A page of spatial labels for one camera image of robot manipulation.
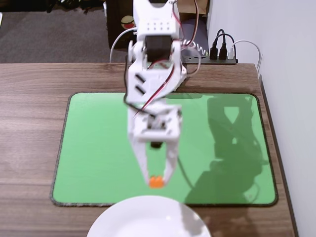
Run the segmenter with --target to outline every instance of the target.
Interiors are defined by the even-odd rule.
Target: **orange block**
[[[162,176],[152,176],[149,181],[149,186],[152,189],[160,189],[163,187],[163,179]]]

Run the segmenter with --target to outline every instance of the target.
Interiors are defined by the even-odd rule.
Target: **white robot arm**
[[[164,97],[175,91],[186,78],[181,62],[182,43],[176,0],[162,7],[148,0],[134,0],[137,42],[130,42],[125,72],[128,107],[128,138],[140,165],[145,182],[152,188],[166,185],[178,159],[182,113],[180,105],[169,105]],[[155,64],[165,62],[165,68]],[[166,166],[163,177],[149,177],[146,144],[159,149],[166,144]]]

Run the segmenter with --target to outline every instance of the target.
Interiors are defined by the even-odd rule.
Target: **green cutting mat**
[[[168,185],[150,189],[127,139],[123,93],[70,98],[51,199],[57,205],[109,205],[139,195],[187,204],[271,205],[277,200],[257,99],[249,94],[168,96],[181,104],[179,162]],[[165,152],[148,146],[150,175]]]

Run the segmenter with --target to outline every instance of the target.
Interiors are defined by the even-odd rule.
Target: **wooden table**
[[[67,101],[78,91],[124,91],[123,70],[124,64],[103,63],[0,65],[0,237],[87,235],[105,207],[57,207],[49,199]],[[202,65],[179,91],[249,92],[260,100],[278,202],[271,207],[194,208],[212,235],[295,236],[254,65]]]

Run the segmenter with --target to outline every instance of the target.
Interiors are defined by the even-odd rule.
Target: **floor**
[[[123,62],[125,55],[116,50],[113,62]],[[96,63],[109,56],[102,9],[3,13],[0,63]]]

